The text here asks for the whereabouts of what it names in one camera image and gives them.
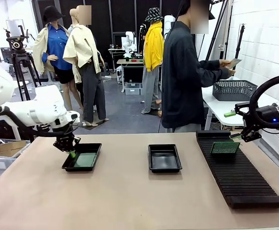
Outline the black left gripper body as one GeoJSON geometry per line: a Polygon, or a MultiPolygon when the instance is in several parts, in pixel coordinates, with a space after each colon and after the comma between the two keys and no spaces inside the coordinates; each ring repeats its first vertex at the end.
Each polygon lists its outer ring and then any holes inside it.
{"type": "Polygon", "coordinates": [[[53,146],[62,152],[72,152],[76,149],[77,145],[80,143],[81,138],[76,137],[73,131],[65,133],[62,136],[56,138],[53,146]]]}

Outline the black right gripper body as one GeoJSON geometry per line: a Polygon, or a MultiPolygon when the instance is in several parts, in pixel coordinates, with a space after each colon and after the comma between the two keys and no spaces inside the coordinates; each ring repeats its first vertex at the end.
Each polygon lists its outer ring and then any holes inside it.
{"type": "Polygon", "coordinates": [[[258,124],[261,126],[279,126],[279,107],[268,105],[257,108],[258,124]]]}

